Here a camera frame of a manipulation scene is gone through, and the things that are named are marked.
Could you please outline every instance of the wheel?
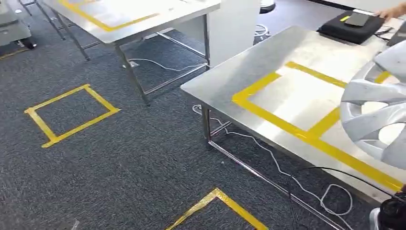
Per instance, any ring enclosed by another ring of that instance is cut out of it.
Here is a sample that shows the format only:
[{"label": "wheel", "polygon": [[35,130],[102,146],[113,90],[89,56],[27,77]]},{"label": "wheel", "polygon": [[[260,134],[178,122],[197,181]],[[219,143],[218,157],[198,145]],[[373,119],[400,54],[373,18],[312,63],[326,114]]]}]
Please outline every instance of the wheel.
[{"label": "wheel", "polygon": [[34,49],[35,45],[31,42],[29,38],[23,38],[20,42],[27,48],[27,49]]},{"label": "wheel", "polygon": [[[396,55],[392,56],[393,60],[401,60]],[[406,78],[396,77],[400,83],[379,84],[377,79],[384,69],[381,63],[378,65],[375,62],[377,57],[347,84],[340,105],[342,126],[349,138],[365,153],[406,170]],[[382,105],[375,105],[376,110],[372,112],[363,112],[362,107],[370,102]],[[390,132],[383,135],[383,129],[390,129]]]}]

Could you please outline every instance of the person's hand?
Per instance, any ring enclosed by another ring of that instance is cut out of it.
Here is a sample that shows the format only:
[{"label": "person's hand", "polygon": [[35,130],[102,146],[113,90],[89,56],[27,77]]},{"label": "person's hand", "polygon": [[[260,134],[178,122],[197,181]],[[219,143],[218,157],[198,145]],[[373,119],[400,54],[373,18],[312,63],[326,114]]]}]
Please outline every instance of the person's hand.
[{"label": "person's hand", "polygon": [[387,10],[383,10],[383,11],[379,11],[375,15],[379,16],[380,18],[385,18],[385,22],[387,22],[391,18],[400,17],[405,13],[406,13],[406,5],[403,3],[396,7],[393,7],[393,8],[387,9]]}]

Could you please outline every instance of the table surface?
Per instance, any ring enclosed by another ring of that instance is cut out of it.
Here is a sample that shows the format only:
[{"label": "table surface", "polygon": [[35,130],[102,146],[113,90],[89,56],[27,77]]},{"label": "table surface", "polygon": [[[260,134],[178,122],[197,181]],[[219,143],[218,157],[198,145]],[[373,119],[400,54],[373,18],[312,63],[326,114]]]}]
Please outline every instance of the table surface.
[{"label": "table surface", "polygon": [[[390,25],[401,23],[392,20]],[[181,88],[270,145],[391,191],[406,183],[405,171],[360,150],[343,130],[336,109],[346,82],[385,48],[377,37],[358,46],[291,27]],[[377,201],[388,198],[355,179],[329,173]]]},{"label": "table surface", "polygon": [[220,0],[43,0],[105,44],[122,45],[220,8]]}]

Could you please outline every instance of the black cable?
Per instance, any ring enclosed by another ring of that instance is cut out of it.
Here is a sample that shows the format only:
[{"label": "black cable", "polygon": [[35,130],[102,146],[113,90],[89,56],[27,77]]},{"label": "black cable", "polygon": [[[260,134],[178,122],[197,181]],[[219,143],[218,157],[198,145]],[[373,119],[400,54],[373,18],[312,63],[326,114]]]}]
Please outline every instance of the black cable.
[{"label": "black cable", "polygon": [[393,30],[394,28],[390,27],[390,26],[386,26],[386,27],[387,27],[386,30],[376,32],[374,35],[377,36],[378,38],[384,40],[385,42],[389,42],[390,39],[385,38],[385,37],[381,37],[381,36],[390,33],[390,31]]},{"label": "black cable", "polygon": [[400,198],[400,197],[398,197],[398,196],[396,196],[396,195],[390,194],[389,192],[387,192],[387,191],[385,191],[385,190],[383,190],[383,189],[381,189],[381,188],[379,188],[379,187],[373,185],[372,183],[370,183],[370,182],[368,182],[368,181],[366,181],[366,180],[364,180],[364,179],[361,179],[361,178],[359,178],[359,177],[357,177],[357,176],[354,176],[354,175],[352,175],[352,174],[349,174],[349,173],[347,173],[347,172],[344,172],[344,171],[341,171],[341,170],[338,170],[338,169],[328,168],[328,167],[317,167],[317,166],[308,167],[308,168],[300,169],[300,170],[297,170],[297,171],[293,172],[293,173],[291,174],[291,176],[286,180],[286,184],[287,184],[287,187],[288,187],[288,195],[289,195],[289,208],[290,208],[291,215],[292,215],[292,219],[293,219],[293,222],[292,222],[293,229],[296,229],[295,226],[297,225],[297,219],[296,219],[296,217],[294,216],[294,212],[293,212],[292,193],[291,193],[291,183],[290,183],[290,181],[294,178],[294,175],[295,175],[295,174],[297,174],[297,173],[299,173],[299,172],[301,172],[301,171],[310,170],[310,169],[332,170],[332,171],[336,171],[336,172],[345,174],[345,175],[347,175],[347,176],[350,176],[350,177],[352,177],[352,178],[355,178],[355,179],[357,179],[357,180],[359,180],[359,181],[362,181],[362,182],[368,184],[369,186],[371,186],[371,187],[373,187],[373,188],[375,188],[375,189],[377,189],[377,190],[379,190],[379,191],[381,191],[381,192],[383,192],[383,193],[389,195],[391,198],[397,199],[397,200],[399,200],[399,201],[401,201],[401,202],[404,202],[404,203],[406,204],[406,200],[404,200],[404,199],[402,199],[402,198]]}]

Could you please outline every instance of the black case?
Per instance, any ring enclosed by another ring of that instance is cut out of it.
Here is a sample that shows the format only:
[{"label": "black case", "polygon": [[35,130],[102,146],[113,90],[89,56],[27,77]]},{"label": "black case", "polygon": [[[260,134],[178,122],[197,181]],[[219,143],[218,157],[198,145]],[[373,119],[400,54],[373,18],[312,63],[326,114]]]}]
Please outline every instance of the black case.
[{"label": "black case", "polygon": [[385,19],[370,16],[364,26],[345,24],[345,17],[351,16],[353,11],[346,11],[322,25],[317,31],[321,34],[339,38],[355,44],[361,44],[375,34],[382,27]]}]

